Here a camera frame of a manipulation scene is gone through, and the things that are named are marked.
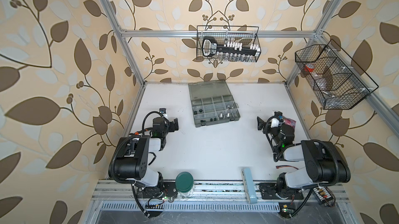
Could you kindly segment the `green lid glass jar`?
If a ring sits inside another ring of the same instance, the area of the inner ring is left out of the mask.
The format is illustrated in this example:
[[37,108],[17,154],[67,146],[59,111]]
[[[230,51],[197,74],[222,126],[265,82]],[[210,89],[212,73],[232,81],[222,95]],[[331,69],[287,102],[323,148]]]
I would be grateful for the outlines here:
[[181,172],[175,179],[177,192],[185,198],[190,198],[194,194],[194,178],[189,172]]

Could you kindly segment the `light blue block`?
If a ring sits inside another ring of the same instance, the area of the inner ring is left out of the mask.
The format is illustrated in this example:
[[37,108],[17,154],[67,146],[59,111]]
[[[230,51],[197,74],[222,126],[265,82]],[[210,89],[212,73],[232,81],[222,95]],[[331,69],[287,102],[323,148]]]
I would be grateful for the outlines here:
[[250,168],[243,168],[241,170],[244,191],[248,204],[257,204],[257,195],[255,190],[255,184],[253,181],[252,173]]

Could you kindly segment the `socket set rail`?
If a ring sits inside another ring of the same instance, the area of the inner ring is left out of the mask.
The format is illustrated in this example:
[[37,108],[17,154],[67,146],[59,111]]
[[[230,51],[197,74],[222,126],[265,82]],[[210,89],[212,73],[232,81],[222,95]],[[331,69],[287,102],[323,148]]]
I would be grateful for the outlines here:
[[243,46],[240,42],[230,42],[219,44],[213,37],[205,37],[200,45],[200,50],[202,54],[206,57],[223,55],[233,55],[233,56],[258,56],[261,54],[260,46],[256,44],[251,44],[249,47]]

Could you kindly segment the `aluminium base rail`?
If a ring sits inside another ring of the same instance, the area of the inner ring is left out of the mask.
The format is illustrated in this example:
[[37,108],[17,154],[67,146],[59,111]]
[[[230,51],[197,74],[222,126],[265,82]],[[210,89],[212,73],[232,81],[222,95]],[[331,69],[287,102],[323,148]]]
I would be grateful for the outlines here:
[[297,190],[295,194],[277,197],[267,193],[267,185],[273,187],[274,183],[256,180],[254,188],[257,202],[248,203],[241,180],[197,180],[190,197],[179,194],[172,180],[165,181],[166,189],[153,196],[149,194],[149,189],[138,189],[134,196],[129,184],[100,180],[91,199],[97,202],[101,210],[106,211],[138,211],[143,207],[149,212],[278,213],[287,208],[295,209],[308,193],[306,190]]

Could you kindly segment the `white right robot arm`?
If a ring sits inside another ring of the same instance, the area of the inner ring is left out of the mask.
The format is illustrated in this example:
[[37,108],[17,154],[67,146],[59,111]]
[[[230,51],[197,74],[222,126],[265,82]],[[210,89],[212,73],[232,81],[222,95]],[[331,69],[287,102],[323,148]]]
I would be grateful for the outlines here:
[[257,117],[257,129],[271,147],[274,162],[304,162],[304,167],[281,173],[275,183],[259,184],[264,200],[303,199],[302,190],[347,183],[351,172],[347,162],[331,142],[303,140],[295,142],[296,121],[280,111],[264,121]]

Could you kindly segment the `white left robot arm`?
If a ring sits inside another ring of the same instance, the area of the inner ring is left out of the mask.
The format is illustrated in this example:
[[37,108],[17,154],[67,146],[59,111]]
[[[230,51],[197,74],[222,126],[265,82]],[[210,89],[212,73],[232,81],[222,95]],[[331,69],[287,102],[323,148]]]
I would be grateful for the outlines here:
[[156,153],[164,150],[166,136],[178,130],[178,119],[168,120],[165,108],[148,113],[140,131],[119,139],[109,165],[109,177],[142,190],[164,191],[162,174],[150,169],[150,164],[155,161]]

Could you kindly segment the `pink candy bag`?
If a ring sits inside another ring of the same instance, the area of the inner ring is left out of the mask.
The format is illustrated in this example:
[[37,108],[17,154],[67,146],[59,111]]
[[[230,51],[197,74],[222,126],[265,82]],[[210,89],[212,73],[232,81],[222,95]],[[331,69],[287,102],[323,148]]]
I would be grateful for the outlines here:
[[289,126],[291,126],[292,128],[295,128],[295,127],[296,127],[296,121],[295,121],[295,120],[290,119],[290,118],[286,118],[286,117],[282,117],[282,118],[283,118],[283,123],[284,123],[285,125],[289,125]]

